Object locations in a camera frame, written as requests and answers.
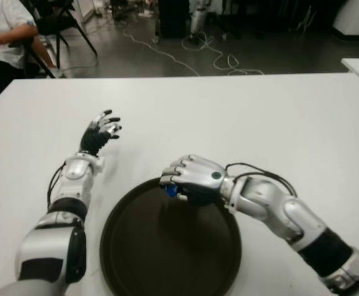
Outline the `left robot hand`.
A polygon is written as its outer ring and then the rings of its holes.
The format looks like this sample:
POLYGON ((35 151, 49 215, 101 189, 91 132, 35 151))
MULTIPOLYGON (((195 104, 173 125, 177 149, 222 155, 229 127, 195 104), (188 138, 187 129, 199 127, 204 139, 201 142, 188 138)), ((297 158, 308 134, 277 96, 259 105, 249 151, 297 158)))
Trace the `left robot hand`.
POLYGON ((96 156, 111 139, 118 139, 122 129, 120 117, 109 117, 112 110, 102 111, 95 116, 85 129, 79 146, 79 152, 96 156))

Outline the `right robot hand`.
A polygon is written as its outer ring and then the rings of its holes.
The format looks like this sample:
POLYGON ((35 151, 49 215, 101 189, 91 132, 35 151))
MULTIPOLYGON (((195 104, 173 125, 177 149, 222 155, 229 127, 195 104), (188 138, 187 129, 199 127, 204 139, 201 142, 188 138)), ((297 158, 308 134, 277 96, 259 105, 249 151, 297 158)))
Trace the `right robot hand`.
POLYGON ((194 206, 222 200, 221 187, 227 171, 196 155, 185 155, 162 171, 159 186, 169 195, 194 206))

